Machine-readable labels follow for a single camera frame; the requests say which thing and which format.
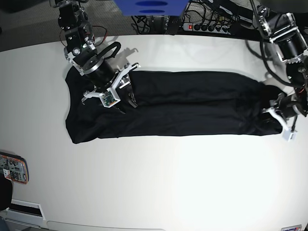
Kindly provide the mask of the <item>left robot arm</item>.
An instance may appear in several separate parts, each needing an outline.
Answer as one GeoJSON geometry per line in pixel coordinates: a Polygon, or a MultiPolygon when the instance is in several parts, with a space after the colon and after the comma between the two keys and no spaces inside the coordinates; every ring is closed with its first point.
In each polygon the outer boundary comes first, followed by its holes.
{"type": "Polygon", "coordinates": [[[282,126],[285,140],[295,139],[296,121],[299,115],[308,115],[308,43],[296,24],[295,14],[307,13],[306,0],[261,0],[259,5],[250,1],[252,11],[261,35],[261,58],[269,74],[279,83],[292,87],[291,95],[279,94],[271,100],[269,108],[263,109],[282,126]],[[273,72],[266,60],[264,43],[278,46],[279,60],[286,66],[287,81],[273,72]]]}

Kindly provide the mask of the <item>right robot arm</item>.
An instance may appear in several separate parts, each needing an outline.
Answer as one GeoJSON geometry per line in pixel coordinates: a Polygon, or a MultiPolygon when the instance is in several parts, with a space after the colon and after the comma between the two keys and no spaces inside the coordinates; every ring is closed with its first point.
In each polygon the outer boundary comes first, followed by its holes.
{"type": "Polygon", "coordinates": [[[85,91],[81,101],[95,98],[103,107],[114,107],[121,113],[125,113],[121,101],[137,108],[129,75],[140,66],[139,63],[127,63],[118,70],[109,65],[108,60],[115,58],[121,43],[115,41],[102,51],[97,50],[93,27],[81,0],[51,0],[49,4],[59,9],[58,25],[67,43],[64,48],[66,60],[93,84],[93,90],[85,91]]]}

